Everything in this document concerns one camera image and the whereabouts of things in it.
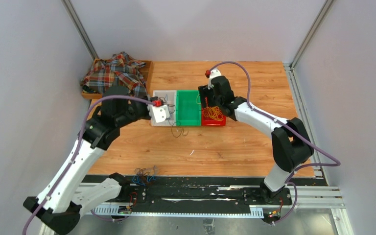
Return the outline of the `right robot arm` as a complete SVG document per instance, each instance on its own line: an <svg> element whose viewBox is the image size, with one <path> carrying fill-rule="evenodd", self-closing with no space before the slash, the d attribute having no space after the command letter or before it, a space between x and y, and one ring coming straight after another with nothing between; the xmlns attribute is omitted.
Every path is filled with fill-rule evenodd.
<svg viewBox="0 0 376 235"><path fill-rule="evenodd" d="M222 75L208 85L199 86L198 91L203 108L218 107L224 116L248 124L271 139L275 164L260 184L260 197L266 204L275 203L293 170L314 153L303 122L297 117L272 116L247 103L246 98L234 95L228 79Z"/></svg>

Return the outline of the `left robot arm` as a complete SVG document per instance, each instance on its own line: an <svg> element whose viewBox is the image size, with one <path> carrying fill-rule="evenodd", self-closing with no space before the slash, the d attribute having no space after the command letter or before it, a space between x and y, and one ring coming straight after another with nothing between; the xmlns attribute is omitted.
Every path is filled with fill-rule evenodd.
<svg viewBox="0 0 376 235"><path fill-rule="evenodd" d="M31 216L24 225L24 235L34 218L55 233L67 235L85 214L108 200L134 202L130 182L119 173L109 175L79 195L75 191L94 163L120 136L120 129L138 120L149 120L152 108L163 102L149 95L134 96L121 86L110 87L97 102L99 106L91 105L85 114L73 149L56 175L37 196L25 199L23 206Z"/></svg>

